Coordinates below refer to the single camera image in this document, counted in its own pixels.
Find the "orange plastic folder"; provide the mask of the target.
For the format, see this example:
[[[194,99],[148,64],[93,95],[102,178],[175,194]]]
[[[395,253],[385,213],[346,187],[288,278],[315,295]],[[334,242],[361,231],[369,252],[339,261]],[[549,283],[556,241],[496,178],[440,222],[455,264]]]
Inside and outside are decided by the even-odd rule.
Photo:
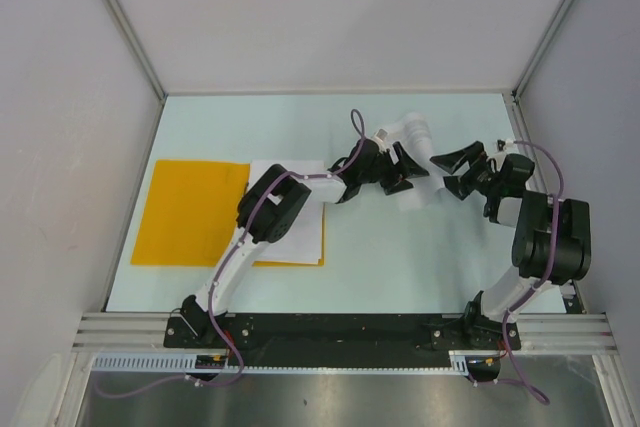
[[[135,266],[214,267],[230,244],[250,164],[155,163],[130,261]]]

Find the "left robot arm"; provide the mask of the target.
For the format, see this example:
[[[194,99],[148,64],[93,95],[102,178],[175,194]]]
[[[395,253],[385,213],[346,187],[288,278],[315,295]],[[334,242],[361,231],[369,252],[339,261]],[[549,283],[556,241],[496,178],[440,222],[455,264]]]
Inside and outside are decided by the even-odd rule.
[[[413,179],[428,175],[426,162],[401,142],[385,147],[370,138],[360,139],[349,155],[319,173],[270,166],[239,201],[229,246],[203,286],[183,300],[167,326],[165,341],[185,348],[207,347],[218,339],[229,345],[218,319],[228,312],[248,268],[289,233],[307,203],[345,203],[366,184],[377,184],[385,195],[395,195],[412,189]]]

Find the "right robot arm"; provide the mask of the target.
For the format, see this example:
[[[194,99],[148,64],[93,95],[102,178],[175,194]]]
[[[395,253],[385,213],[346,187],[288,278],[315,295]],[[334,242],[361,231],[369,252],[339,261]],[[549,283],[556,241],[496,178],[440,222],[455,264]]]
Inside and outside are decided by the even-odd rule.
[[[483,143],[430,161],[445,172],[444,185],[464,200],[477,192],[485,199],[483,216],[511,227],[511,265],[490,288],[479,291],[463,314],[429,327],[433,339],[452,337],[471,349],[490,349],[517,331],[522,310],[554,286],[583,279],[591,265],[590,206],[562,193],[533,191],[529,157],[508,151],[500,140],[489,155]]]

